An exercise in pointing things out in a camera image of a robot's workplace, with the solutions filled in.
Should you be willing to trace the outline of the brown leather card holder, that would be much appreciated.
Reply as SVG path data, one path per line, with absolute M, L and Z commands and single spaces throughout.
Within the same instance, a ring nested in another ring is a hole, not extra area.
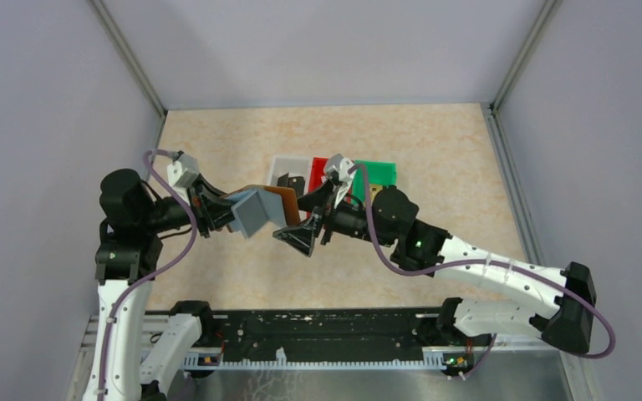
M 239 232 L 246 239 L 269 222 L 277 228 L 285 228 L 301 221 L 297 196 L 292 188 L 247 185 L 222 199 L 232 202 L 233 220 L 227 225 L 228 230 Z

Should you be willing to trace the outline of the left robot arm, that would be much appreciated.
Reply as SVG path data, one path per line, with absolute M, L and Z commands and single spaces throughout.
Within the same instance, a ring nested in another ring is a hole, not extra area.
M 173 379 L 195 345 L 221 346 L 208 302 L 179 301 L 148 355 L 142 354 L 146 304 L 166 231 L 190 228 L 189 241 L 232 222 L 232 202 L 201 175 L 181 195 L 151 195 L 131 169 L 108 174 L 99 203 L 105 219 L 95 253 L 99 326 L 85 400 L 168 400 Z

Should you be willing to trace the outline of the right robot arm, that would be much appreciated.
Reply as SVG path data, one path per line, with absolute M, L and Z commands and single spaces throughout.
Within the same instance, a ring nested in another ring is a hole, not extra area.
M 587 266 L 515 261 L 419 220 L 418 205 L 393 185 L 371 188 L 370 194 L 370 207 L 337 203 L 335 187 L 327 182 L 301 197 L 308 218 L 273 236 L 305 256 L 335 234 L 377 241 L 379 248 L 391 248 L 387 258 L 401 276 L 463 281 L 503 295 L 501 302 L 445 300 L 436 325 L 450 336 L 516 334 L 540 338 L 566 353 L 589 354 L 596 290 Z

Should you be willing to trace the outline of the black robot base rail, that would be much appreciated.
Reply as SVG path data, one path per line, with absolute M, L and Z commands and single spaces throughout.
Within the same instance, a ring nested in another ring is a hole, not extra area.
M 492 340 L 444 323 L 440 307 L 226 310 L 204 322 L 182 367 L 196 378 L 222 370 L 473 368 Z

